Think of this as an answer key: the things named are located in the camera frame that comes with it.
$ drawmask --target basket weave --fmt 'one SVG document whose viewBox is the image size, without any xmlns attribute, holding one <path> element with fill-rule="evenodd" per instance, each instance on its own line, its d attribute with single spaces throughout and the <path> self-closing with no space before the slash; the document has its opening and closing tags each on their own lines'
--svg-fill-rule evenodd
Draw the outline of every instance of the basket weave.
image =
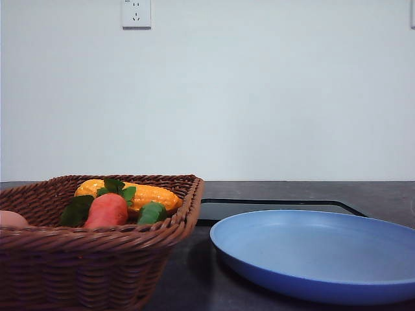
<svg viewBox="0 0 415 311">
<path fill-rule="evenodd" d="M 183 205 L 154 225 L 58 227 L 87 179 L 116 178 L 173 191 Z M 195 227 L 204 182 L 180 176 L 62 176 L 0 192 L 0 209 L 31 226 L 0 228 L 0 310 L 129 311 L 150 299 L 175 244 Z"/>
</svg>

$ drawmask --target plate rim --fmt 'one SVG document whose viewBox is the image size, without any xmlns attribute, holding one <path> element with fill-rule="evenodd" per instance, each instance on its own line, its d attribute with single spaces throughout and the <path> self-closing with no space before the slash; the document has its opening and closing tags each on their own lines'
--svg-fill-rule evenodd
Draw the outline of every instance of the plate rim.
<svg viewBox="0 0 415 311">
<path fill-rule="evenodd" d="M 210 237 L 213 245 L 216 248 L 218 248 L 221 252 L 225 253 L 227 256 L 229 256 L 229 257 L 231 257 L 235 260 L 243 262 L 244 264 L 247 264 L 247 265 L 249 265 L 251 267 L 254 267 L 254 268 L 257 268 L 257 269 L 259 268 L 261 270 L 268 271 L 268 272 L 273 273 L 273 274 L 284 275 L 284 276 L 292 277 L 292 278 L 295 278 L 295 279 L 301 279 L 301 280 L 306 280 L 306 281 L 314 281 L 314 282 L 322 282 L 322 283 L 326 283 L 326 284 L 341 284 L 341 285 L 353 285 L 353 286 L 391 286 L 391 285 L 405 285 L 405 284 L 415 283 L 415 277 L 409 278 L 409 279 L 402 279 L 402 280 L 368 282 L 368 281 L 335 281 L 335 280 L 328 280 L 328 279 L 317 279 L 317 278 L 312 278 L 312 277 L 304 277 L 304 276 L 301 276 L 301 275 L 293 275 L 293 274 L 290 274 L 290 273 L 284 273 L 282 271 L 270 270 L 268 268 L 258 266 L 258 265 L 252 264 L 250 262 L 247 262 L 243 259 L 237 258 L 237 257 L 229 254 L 227 251 L 224 251 L 221 247 L 219 247 L 217 245 L 217 243 L 216 243 L 217 241 L 215 242 L 215 239 L 214 239 L 215 230 L 217 230 L 218 226 L 222 225 L 225 221 L 229 220 L 230 218 L 245 217 L 247 214 L 252 214 L 252 213 L 280 213 L 280 212 L 283 212 L 283 213 L 286 213 L 286 212 L 307 213 L 307 214 L 308 213 L 318 213 L 318 214 L 332 214 L 332 215 L 335 215 L 336 217 L 364 218 L 365 221 L 368 221 L 368 222 L 380 222 L 380 223 L 384 223 L 385 225 L 389 225 L 389 226 L 392 226 L 392 227 L 394 227 L 394 226 L 400 227 L 401 229 L 405 229 L 405 230 L 408 230 L 409 232 L 412 232 L 412 234 L 415 237 L 415 229 L 410 228 L 410 227 L 406 227 L 404 225 L 395 224 L 393 222 L 387 222 L 385 220 L 380 220 L 380 219 L 370 218 L 370 217 L 357 216 L 357 215 L 351 215 L 351 214 L 334 213 L 334 212 L 290 210 L 290 209 L 252 211 L 252 212 L 246 212 L 246 213 L 241 213 L 241 214 L 236 214 L 236 215 L 226 217 L 226 218 L 220 220 L 219 222 L 215 223 L 215 225 L 212 226 L 212 228 L 209 231 L 209 237 Z"/>
</svg>

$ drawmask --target white wall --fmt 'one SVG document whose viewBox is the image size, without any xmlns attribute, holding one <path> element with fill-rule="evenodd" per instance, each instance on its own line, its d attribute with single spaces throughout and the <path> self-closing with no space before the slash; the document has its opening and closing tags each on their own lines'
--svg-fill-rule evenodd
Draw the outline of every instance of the white wall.
<svg viewBox="0 0 415 311">
<path fill-rule="evenodd" d="M 2 180 L 415 179 L 409 0 L 1 1 Z"/>
</svg>

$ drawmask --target black tray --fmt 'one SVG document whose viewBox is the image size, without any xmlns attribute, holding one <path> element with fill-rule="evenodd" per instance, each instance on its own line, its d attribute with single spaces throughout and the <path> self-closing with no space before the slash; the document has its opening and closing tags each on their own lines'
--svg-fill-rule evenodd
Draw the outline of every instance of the black tray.
<svg viewBox="0 0 415 311">
<path fill-rule="evenodd" d="M 197 225 L 213 225 L 221 219 L 236 214 L 277 210 L 297 209 L 305 211 L 323 211 L 352 214 L 367 217 L 345 203 L 338 201 L 301 201 L 301 200 L 246 200 L 246 199 L 202 199 Z"/>
</svg>

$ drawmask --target green leaf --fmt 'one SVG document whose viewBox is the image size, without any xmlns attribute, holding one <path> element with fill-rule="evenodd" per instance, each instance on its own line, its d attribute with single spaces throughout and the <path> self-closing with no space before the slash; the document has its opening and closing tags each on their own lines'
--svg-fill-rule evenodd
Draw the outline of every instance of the green leaf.
<svg viewBox="0 0 415 311">
<path fill-rule="evenodd" d="M 104 178 L 104 185 L 105 185 L 105 188 L 107 188 L 109 192 L 113 192 L 113 193 L 120 194 L 120 195 L 125 186 L 125 184 L 122 181 L 119 181 L 118 179 L 112 179 L 112 178 Z"/>
<path fill-rule="evenodd" d="M 110 193 L 110 191 L 107 188 L 105 187 L 100 188 L 97 191 L 97 197 L 102 196 L 103 194 L 107 194 L 107 193 Z"/>
<path fill-rule="evenodd" d="M 93 199 L 93 196 L 74 196 L 60 217 L 60 225 L 76 227 L 84 222 L 88 218 Z"/>
<path fill-rule="evenodd" d="M 123 189 L 121 196 L 127 201 L 128 206 L 132 205 L 132 198 L 136 194 L 136 190 L 137 188 L 135 188 L 134 186 Z"/>
</svg>

